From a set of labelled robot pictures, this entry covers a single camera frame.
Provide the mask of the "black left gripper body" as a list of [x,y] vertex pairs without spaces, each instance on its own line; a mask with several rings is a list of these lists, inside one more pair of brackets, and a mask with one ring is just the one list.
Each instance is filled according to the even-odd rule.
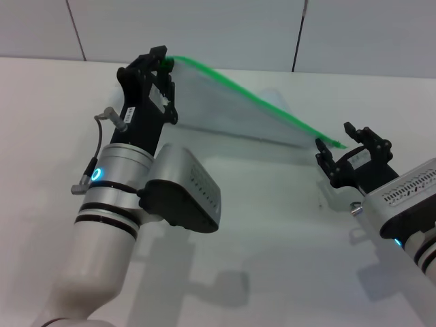
[[172,95],[174,97],[167,106],[164,106],[164,111],[161,111],[150,98],[153,87],[156,87],[153,83],[146,83],[141,89],[123,89],[121,87],[124,95],[121,118],[127,117],[129,108],[133,108],[134,112],[127,124],[126,131],[114,130],[111,143],[136,146],[154,156],[164,124],[176,124],[178,113],[174,103],[175,83],[172,81]]

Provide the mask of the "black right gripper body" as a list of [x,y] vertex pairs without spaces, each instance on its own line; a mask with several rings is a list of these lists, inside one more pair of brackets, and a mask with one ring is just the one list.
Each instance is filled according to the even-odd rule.
[[[357,168],[352,165],[352,159],[355,156],[363,156],[363,164]],[[399,177],[387,163],[372,161],[369,151],[363,146],[346,153],[336,163],[341,169],[339,188],[353,187],[362,195],[367,195]]]

